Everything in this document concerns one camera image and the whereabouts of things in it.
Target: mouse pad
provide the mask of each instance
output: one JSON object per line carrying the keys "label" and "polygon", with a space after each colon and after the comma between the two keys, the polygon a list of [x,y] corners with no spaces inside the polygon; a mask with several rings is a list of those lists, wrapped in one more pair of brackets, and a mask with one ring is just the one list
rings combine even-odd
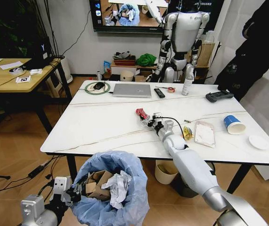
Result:
{"label": "mouse pad", "polygon": [[91,94],[91,95],[100,95],[100,94],[103,94],[103,93],[107,93],[109,92],[110,90],[110,85],[105,82],[105,86],[101,89],[94,89],[94,85],[97,84],[98,82],[100,81],[96,81],[96,82],[92,82],[90,84],[88,84],[84,89],[85,89],[85,92],[87,92],[88,94]]}

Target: laptop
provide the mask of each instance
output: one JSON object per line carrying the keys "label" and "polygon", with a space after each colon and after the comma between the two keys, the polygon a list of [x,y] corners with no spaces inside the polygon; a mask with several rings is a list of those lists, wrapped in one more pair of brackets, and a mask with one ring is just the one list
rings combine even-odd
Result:
{"label": "laptop", "polygon": [[31,60],[23,64],[21,67],[26,70],[40,69],[50,64],[54,59],[51,52],[49,37],[39,40],[31,48],[29,48]]}
{"label": "laptop", "polygon": [[151,97],[149,84],[120,84],[114,87],[114,97]]}

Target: television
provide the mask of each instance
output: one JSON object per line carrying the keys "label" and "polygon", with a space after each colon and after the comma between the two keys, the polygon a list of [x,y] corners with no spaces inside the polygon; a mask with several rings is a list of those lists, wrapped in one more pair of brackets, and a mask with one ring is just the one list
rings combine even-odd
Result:
{"label": "television", "polygon": [[[164,17],[179,0],[152,0]],[[205,31],[214,30],[224,0],[202,0],[199,11],[208,12]],[[152,18],[145,0],[90,0],[95,32],[162,33],[163,25]]]}

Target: floor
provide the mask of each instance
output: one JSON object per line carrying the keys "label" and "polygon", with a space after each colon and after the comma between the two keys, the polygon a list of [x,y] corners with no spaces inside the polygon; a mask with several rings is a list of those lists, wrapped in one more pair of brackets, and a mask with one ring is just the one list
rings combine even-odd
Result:
{"label": "floor", "polygon": [[[74,94],[83,80],[76,77],[70,84]],[[58,106],[45,107],[52,125],[59,119]],[[39,151],[47,137],[38,117],[34,112],[21,112],[7,117],[0,124],[0,174],[10,175],[11,181],[24,178],[39,164],[50,156]],[[87,158],[77,157],[79,168]],[[148,176],[147,191],[150,210],[144,220],[144,226],[209,226],[220,215],[205,204],[201,196],[192,199],[179,196],[170,185],[158,183],[154,177],[155,161],[142,160],[144,171]],[[235,164],[215,164],[218,182],[226,189],[238,169]],[[50,166],[28,183],[0,192],[0,226],[16,226],[22,222],[20,201],[29,194],[37,194],[47,182]],[[59,159],[54,176],[69,175],[65,158]],[[0,179],[0,188],[8,181]],[[49,188],[42,192],[45,197]],[[245,198],[263,216],[269,224],[269,181],[264,181],[255,168],[247,174],[235,195]],[[69,210],[61,223],[62,226],[79,226],[77,219]]]}
{"label": "floor", "polygon": [[[109,16],[112,13],[112,10],[117,11],[116,4],[111,4],[108,2],[108,0],[101,0],[101,7],[102,7],[102,19],[103,24],[105,25],[105,17]],[[159,8],[160,14],[163,15],[166,8]],[[146,14],[143,14],[141,12],[141,6],[139,6],[139,26],[150,26],[150,27],[157,27],[159,24],[154,18],[149,18]],[[121,26],[121,24],[117,21],[116,26]]]}

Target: tape roll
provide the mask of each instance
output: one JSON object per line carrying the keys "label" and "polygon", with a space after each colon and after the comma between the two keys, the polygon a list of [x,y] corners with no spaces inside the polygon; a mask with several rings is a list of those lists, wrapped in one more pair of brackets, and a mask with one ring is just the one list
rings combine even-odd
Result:
{"label": "tape roll", "polygon": [[174,87],[168,87],[168,93],[174,93],[175,88]]}
{"label": "tape roll", "polygon": [[25,71],[21,67],[16,67],[11,70],[9,70],[11,75],[19,76],[25,73]]}

